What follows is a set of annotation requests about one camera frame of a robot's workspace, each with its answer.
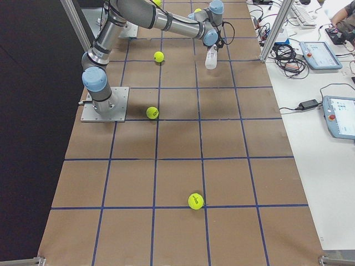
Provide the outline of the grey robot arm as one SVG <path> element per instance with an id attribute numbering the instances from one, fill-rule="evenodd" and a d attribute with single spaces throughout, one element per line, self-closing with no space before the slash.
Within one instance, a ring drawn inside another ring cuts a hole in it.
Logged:
<path id="1" fill-rule="evenodd" d="M 105 1 L 101 26 L 91 47 L 82 56 L 82 81 L 88 91 L 83 116 L 93 121 L 123 121 L 129 89 L 112 87 L 106 67 L 118 39 L 136 38 L 138 29 L 156 28 L 188 38 L 199 39 L 208 48 L 223 46 L 221 27 L 224 4 L 211 1 L 207 8 L 187 17 L 165 11 L 157 1 Z"/>

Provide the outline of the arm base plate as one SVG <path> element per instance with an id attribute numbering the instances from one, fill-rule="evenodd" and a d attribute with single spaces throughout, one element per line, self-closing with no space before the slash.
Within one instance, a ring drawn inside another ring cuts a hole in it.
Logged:
<path id="1" fill-rule="evenodd" d="M 83 104 L 81 122 L 125 122 L 129 87 L 111 87 L 111 97 L 102 102 L 94 101 L 89 93 Z"/>

